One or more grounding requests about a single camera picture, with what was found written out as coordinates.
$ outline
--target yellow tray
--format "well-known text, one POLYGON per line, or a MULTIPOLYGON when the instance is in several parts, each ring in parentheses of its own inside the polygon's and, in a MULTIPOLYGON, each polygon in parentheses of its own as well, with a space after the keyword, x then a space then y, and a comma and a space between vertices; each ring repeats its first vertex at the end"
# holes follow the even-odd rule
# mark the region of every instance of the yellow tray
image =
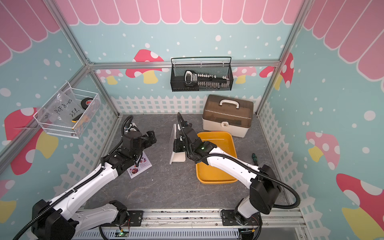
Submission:
MULTIPOLYGON (((232 135, 228 132, 200 132, 197 134, 203 141, 210 141, 216 144, 224 152, 237 158, 235 145, 232 135)), ((203 162, 196 164, 196 175, 200 182, 204 184, 227 184, 236 182, 237 179, 228 173, 203 162)))

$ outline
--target mushroom illustration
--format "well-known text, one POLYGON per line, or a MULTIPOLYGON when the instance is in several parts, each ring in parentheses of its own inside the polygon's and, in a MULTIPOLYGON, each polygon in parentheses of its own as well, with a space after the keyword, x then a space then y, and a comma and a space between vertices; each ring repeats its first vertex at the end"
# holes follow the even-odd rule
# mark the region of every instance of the mushroom illustration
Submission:
POLYGON ((336 137, 330 134, 323 134, 320 132, 307 132, 307 141, 314 145, 313 148, 308 149, 308 152, 315 162, 318 162, 324 155, 325 160, 331 170, 334 170, 339 164, 340 160, 340 147, 336 137))
MULTIPOLYGON (((285 82, 285 86, 287 88, 289 88, 289 86, 292 83, 293 71, 294 71, 294 69, 293 69, 293 55, 292 55, 292 53, 289 53, 287 61, 285 62, 283 69, 281 70, 279 76, 277 77, 277 80, 276 80, 275 85, 274 85, 274 87, 277 91, 280 90, 280 83, 283 79, 285 82)), ((260 77, 262 77, 262 78, 269 77, 272 75, 272 72, 273 72, 273 67, 268 66, 260 72, 260 77)))
POLYGON ((105 82, 105 79, 107 79, 107 83, 109 85, 116 85, 118 83, 114 76, 123 76, 123 74, 118 69, 99 69, 96 71, 96 73, 103 83, 105 82))
POLYGON ((255 67, 238 67, 232 70, 233 76, 237 77, 236 84, 243 84, 245 83, 245 76, 256 76, 256 68, 255 67))
POLYGON ((384 236, 384 191, 381 188, 346 174, 336 175, 340 190, 357 205, 357 209, 342 208, 341 211, 352 231, 361 240, 384 236))
MULTIPOLYGON (((137 52, 132 62, 164 62, 164 60, 156 53, 147 49, 141 49, 137 52)), ((158 79, 155 76, 154 71, 168 72, 168 68, 156 68, 156 69, 127 69, 125 74, 130 78, 135 78, 143 74, 145 84, 157 83, 158 79)))
MULTIPOLYGON (((14 180, 0 180, 0 199, 15 184, 14 180)), ((16 208, 16 201, 0 201, 0 223, 5 223, 16 208)))
MULTIPOLYGON (((9 114, 4 120, 7 140, 2 144, 7 145, 11 142, 28 125, 35 112, 36 108, 23 108, 9 114)), ((13 173, 16 175, 26 173, 32 166, 36 150, 39 150, 45 158, 50 158, 58 145, 57 137, 48 135, 40 129, 11 162, 13 173)))

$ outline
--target plastic bag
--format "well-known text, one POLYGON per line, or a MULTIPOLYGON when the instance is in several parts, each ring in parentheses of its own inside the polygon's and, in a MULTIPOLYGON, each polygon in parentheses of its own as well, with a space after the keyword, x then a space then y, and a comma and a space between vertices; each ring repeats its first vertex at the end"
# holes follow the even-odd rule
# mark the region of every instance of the plastic bag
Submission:
POLYGON ((72 120, 84 113, 84 109, 76 103, 75 98, 70 98, 68 95, 59 90, 53 102, 47 108, 47 111, 63 121, 69 127, 75 126, 72 120))

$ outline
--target white picket fence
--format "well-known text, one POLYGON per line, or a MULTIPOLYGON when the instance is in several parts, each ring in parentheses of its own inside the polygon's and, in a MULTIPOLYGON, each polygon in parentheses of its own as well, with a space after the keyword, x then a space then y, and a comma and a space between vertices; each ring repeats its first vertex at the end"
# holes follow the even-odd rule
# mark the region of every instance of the white picket fence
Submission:
POLYGON ((106 104, 102 104, 99 109, 100 116, 95 116, 96 122, 88 125, 88 137, 83 137, 83 145, 78 145, 79 153, 73 154, 73 163, 67 164, 67 174, 60 175, 63 180, 60 186, 54 187, 55 196, 62 194, 70 187, 87 176, 94 168, 107 141, 108 133, 112 130, 112 124, 116 118, 112 109, 106 104))
MULTIPOLYGON (((258 98, 254 98, 253 96, 250 96, 247 98, 246 96, 243 96, 241 99, 252 101, 253 110, 256 111, 262 97, 258 96, 258 98)), ((203 113, 207 96, 205 95, 203 98, 200 98, 199 96, 196 98, 192 98, 191 96, 188 98, 185 98, 184 96, 181 96, 181 98, 177 98, 176 96, 173 96, 172 98, 169 98, 168 96, 165 98, 161 98, 160 96, 157 98, 152 96, 150 98, 145 98, 144 96, 138 98, 135 96, 133 99, 128 96, 126 99, 123 99, 120 96, 119 99, 112 97, 112 101, 120 113, 203 113)))
MULTIPOLYGON (((328 236, 331 231, 321 224, 320 219, 323 214, 316 211, 313 206, 316 199, 310 197, 307 192, 309 185, 303 183, 303 173, 297 170, 298 162, 293 160, 293 152, 288 150, 289 143, 284 141, 285 135, 281 134, 281 127, 278 126, 278 120, 275 120, 269 102, 265 103, 259 118, 280 176, 282 176, 285 183, 293 187, 300 195, 300 209, 312 238, 315 240, 329 240, 328 236)), ((295 199, 291 193, 289 193, 289 198, 293 201, 295 199)))

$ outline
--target mounting plate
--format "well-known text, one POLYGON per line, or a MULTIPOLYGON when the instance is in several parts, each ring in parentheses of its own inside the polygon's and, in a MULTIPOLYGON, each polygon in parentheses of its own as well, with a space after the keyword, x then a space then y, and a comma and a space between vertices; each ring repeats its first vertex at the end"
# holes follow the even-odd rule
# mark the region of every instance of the mounting plate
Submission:
MULTIPOLYGON (((128 210, 131 220, 129 221, 129 227, 140 227, 141 221, 143 220, 143 211, 128 210)), ((102 225, 103 227, 116 227, 114 224, 106 223, 102 225)))
MULTIPOLYGON (((234 210, 225 210, 225 209, 221 210, 220 216, 223 222, 223 226, 240 226, 241 225, 236 221, 233 211, 234 210)), ((253 214, 252 216, 255 219, 258 219, 257 214, 253 214)), ((244 226, 253 226, 255 228, 256 226, 258 226, 255 219, 252 218, 251 221, 249 221, 244 226)))

